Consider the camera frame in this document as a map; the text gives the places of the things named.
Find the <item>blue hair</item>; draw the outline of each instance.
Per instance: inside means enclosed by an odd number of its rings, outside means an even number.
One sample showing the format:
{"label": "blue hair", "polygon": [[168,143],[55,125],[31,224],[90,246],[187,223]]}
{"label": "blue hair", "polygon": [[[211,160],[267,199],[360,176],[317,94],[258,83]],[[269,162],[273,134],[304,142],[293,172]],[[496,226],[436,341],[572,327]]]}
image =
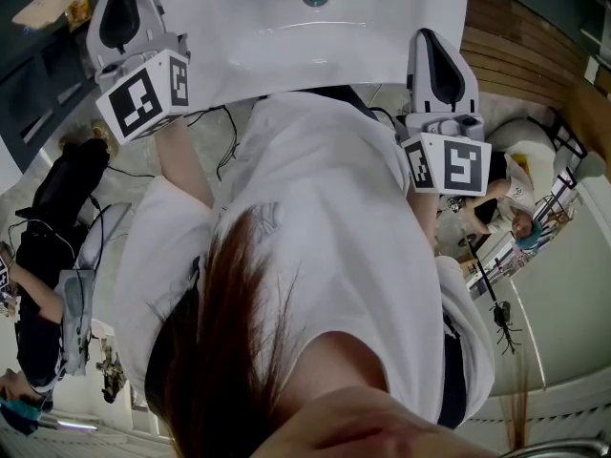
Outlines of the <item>blue hair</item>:
{"label": "blue hair", "polygon": [[531,231],[531,235],[528,238],[516,239],[517,248],[524,251],[526,249],[533,249],[537,247],[538,240],[541,237],[542,232],[543,226],[541,223],[538,220],[533,220],[533,230]]}
{"label": "blue hair", "polygon": [[13,429],[30,436],[38,429],[42,411],[22,401],[5,401],[0,399],[0,414]]}

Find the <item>white t-shirt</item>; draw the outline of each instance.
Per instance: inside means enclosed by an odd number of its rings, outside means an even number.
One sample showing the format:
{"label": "white t-shirt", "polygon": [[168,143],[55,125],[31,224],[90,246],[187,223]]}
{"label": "white t-shirt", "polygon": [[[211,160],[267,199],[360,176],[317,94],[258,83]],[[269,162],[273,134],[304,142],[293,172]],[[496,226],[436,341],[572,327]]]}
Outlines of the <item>white t-shirt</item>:
{"label": "white t-shirt", "polygon": [[176,306],[213,231],[253,209],[256,255],[271,257],[261,294],[266,332],[294,282],[287,370],[316,337],[346,332],[378,356],[390,394],[436,422],[443,307],[462,336],[472,415],[494,380],[490,337],[456,261],[433,256],[406,201],[408,171],[384,125],[347,103],[288,93],[255,107],[215,213],[156,178],[137,209],[116,285],[116,339],[128,379],[143,389],[159,316]]}
{"label": "white t-shirt", "polygon": [[505,155],[505,160],[507,161],[506,178],[512,183],[507,195],[498,201],[498,217],[487,225],[490,234],[512,230],[512,222],[516,216],[512,207],[528,212],[531,216],[537,209],[533,183],[528,175],[511,156]]}

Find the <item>white sink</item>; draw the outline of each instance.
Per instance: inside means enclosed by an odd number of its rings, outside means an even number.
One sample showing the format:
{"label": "white sink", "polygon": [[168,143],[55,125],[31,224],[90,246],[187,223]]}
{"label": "white sink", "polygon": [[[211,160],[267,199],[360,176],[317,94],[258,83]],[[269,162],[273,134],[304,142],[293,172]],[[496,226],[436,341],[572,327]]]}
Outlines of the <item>white sink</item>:
{"label": "white sink", "polygon": [[161,0],[188,34],[193,110],[288,90],[405,83],[423,27],[460,46],[467,0]]}

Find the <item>black pants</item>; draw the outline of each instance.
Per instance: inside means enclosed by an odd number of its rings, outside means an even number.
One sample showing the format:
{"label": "black pants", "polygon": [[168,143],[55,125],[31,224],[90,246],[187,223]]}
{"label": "black pants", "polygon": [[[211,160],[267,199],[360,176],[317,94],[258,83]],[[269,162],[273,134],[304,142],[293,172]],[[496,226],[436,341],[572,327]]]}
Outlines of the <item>black pants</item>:
{"label": "black pants", "polygon": [[[507,177],[507,160],[505,159],[505,153],[495,152],[490,157],[490,171],[488,173],[488,184],[490,185],[493,181],[498,179],[504,179]],[[481,204],[479,207],[475,207],[475,216],[481,220],[484,224],[488,224],[495,217],[496,206],[498,202],[496,198],[488,200],[486,203]]]}
{"label": "black pants", "polygon": [[[40,219],[64,238],[78,256],[87,236],[87,227],[76,225],[77,216],[108,166],[106,143],[90,139],[80,146],[69,144],[34,195],[27,219]],[[29,222],[21,236],[17,263],[50,288],[55,288],[59,272],[71,269],[74,258],[70,248],[40,222]]]}
{"label": "black pants", "polygon": [[349,103],[352,107],[362,112],[367,117],[377,120],[375,114],[367,107],[367,105],[365,105],[363,100],[361,100],[359,95],[357,95],[349,85],[343,85],[340,87],[310,88],[307,90],[302,90],[302,92],[326,96],[328,98]]}

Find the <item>shoe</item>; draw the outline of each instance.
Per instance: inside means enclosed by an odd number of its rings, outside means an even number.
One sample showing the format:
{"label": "shoe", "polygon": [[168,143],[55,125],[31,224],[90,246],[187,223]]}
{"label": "shoe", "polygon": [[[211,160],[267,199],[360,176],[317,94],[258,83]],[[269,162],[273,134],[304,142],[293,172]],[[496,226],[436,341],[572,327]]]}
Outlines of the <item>shoe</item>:
{"label": "shoe", "polygon": [[95,139],[102,139],[106,143],[106,152],[111,157],[111,161],[118,155],[118,142],[116,142],[113,133],[103,120],[97,120],[92,124],[92,131]]}

